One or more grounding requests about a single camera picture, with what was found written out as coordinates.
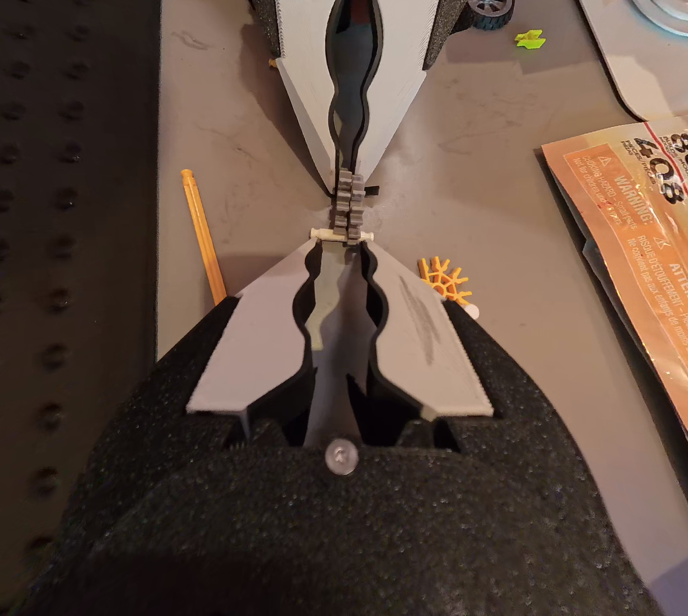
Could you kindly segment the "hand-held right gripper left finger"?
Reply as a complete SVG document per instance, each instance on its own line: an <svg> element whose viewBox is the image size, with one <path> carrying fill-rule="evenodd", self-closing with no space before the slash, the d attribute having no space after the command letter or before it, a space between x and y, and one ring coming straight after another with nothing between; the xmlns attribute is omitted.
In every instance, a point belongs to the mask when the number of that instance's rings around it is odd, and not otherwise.
<svg viewBox="0 0 688 616"><path fill-rule="evenodd" d="M321 252L316 240L303 243L239 292L187 413L256 414L261 398L297 375L306 338L294 302L311 277L306 260L313 252Z"/></svg>

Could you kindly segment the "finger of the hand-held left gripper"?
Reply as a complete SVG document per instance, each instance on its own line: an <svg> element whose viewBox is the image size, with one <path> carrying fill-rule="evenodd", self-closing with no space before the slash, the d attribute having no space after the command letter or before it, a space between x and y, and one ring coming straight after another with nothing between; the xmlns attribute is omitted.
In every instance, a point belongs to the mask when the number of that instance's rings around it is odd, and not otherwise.
<svg viewBox="0 0 688 616"><path fill-rule="evenodd" d="M426 77L439 0L372 0L374 54L361 88L363 122L352 148L368 181Z"/></svg>
<svg viewBox="0 0 688 616"><path fill-rule="evenodd" d="M336 190L339 158L334 126L338 84L332 38L343 0L274 0L277 69L314 166L328 192Z"/></svg>

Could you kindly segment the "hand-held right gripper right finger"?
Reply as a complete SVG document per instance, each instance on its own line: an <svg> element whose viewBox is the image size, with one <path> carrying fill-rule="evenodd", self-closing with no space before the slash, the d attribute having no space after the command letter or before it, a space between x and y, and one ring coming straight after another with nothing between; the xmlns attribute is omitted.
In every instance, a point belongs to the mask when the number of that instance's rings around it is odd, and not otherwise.
<svg viewBox="0 0 688 616"><path fill-rule="evenodd" d="M412 417L494 415L446 311L420 278L374 242L360 246L371 339L366 392Z"/></svg>

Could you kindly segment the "grey snowflake connector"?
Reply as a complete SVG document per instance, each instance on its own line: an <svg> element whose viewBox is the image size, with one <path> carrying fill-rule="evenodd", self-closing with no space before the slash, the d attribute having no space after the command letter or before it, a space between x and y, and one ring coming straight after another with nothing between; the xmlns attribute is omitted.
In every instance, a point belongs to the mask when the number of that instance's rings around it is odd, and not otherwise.
<svg viewBox="0 0 688 616"><path fill-rule="evenodd" d="M334 225L333 233L349 240L349 213L352 200L352 183L354 174L348 169L341 168L337 181L337 189L334 199Z"/></svg>
<svg viewBox="0 0 688 616"><path fill-rule="evenodd" d="M355 245L360 241L363 225L364 199L366 197L365 180L362 175L352 175L348 212L348 244Z"/></svg>

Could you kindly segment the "person's left hand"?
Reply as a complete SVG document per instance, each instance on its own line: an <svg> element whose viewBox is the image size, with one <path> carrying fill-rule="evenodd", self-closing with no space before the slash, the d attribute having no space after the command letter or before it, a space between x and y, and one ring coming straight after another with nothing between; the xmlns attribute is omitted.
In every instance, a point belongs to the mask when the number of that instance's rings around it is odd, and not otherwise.
<svg viewBox="0 0 688 616"><path fill-rule="evenodd" d="M369 26L372 18L372 0L344 0L337 33L350 26Z"/></svg>

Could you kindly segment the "yellow fan connector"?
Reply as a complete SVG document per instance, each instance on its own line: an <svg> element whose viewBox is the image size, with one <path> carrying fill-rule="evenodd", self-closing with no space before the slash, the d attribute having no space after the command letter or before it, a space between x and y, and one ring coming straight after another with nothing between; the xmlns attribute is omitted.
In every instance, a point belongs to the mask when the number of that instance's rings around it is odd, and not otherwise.
<svg viewBox="0 0 688 616"><path fill-rule="evenodd" d="M472 291L465 288L469 278L464 276L461 267L451 268L451 260L432 258L420 258L417 260L417 270L420 279L445 301L455 302L460 306L471 305L469 298Z"/></svg>

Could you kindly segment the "long yellow rod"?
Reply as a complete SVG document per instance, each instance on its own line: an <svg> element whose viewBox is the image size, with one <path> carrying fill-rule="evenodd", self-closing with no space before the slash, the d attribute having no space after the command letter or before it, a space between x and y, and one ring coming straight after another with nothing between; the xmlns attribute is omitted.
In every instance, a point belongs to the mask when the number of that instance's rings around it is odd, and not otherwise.
<svg viewBox="0 0 688 616"><path fill-rule="evenodd" d="M200 248L202 261L209 282L212 300L217 306L227 297L227 292L219 267L218 257L212 242L209 224L202 205L202 199L193 172L189 169L184 169L180 174L197 243Z"/></svg>

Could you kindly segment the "white rounded board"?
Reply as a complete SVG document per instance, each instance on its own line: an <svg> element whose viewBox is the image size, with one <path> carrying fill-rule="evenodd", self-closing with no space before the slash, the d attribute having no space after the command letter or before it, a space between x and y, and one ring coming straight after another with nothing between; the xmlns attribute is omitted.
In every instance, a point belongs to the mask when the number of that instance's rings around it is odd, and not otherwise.
<svg viewBox="0 0 688 616"><path fill-rule="evenodd" d="M578 0L621 103L639 121L687 113L687 37L632 0Z"/></svg>

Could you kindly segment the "orange toy set bag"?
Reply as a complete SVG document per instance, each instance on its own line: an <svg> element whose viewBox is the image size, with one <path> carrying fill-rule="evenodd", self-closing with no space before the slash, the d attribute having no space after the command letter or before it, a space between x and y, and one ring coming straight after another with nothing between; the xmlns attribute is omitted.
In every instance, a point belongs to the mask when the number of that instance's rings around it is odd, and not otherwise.
<svg viewBox="0 0 688 616"><path fill-rule="evenodd" d="M542 146L687 429L687 116Z"/></svg>

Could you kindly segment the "black perforated panel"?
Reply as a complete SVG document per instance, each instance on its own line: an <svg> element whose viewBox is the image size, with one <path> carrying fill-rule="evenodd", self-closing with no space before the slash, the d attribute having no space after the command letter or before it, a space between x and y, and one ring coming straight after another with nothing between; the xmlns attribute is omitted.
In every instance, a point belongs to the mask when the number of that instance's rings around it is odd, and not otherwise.
<svg viewBox="0 0 688 616"><path fill-rule="evenodd" d="M1 0L1 608L156 345L160 0Z"/></svg>

